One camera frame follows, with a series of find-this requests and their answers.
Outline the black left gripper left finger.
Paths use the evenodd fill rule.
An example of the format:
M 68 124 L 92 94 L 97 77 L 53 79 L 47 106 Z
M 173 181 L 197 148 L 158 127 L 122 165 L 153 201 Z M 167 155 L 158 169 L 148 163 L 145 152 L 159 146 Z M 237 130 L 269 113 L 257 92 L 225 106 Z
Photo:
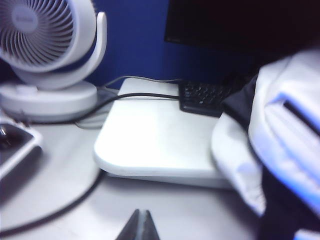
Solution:
M 137 236 L 138 224 L 139 224 L 140 210 L 135 209 L 116 240 L 134 240 Z

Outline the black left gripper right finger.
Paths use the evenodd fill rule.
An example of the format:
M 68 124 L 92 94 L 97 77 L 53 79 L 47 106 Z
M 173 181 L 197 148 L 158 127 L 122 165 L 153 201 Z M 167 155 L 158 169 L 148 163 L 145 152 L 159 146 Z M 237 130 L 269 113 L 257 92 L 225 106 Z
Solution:
M 153 221 L 151 212 L 146 210 L 141 215 L 141 224 L 139 227 L 140 240 L 160 240 L 156 225 Z

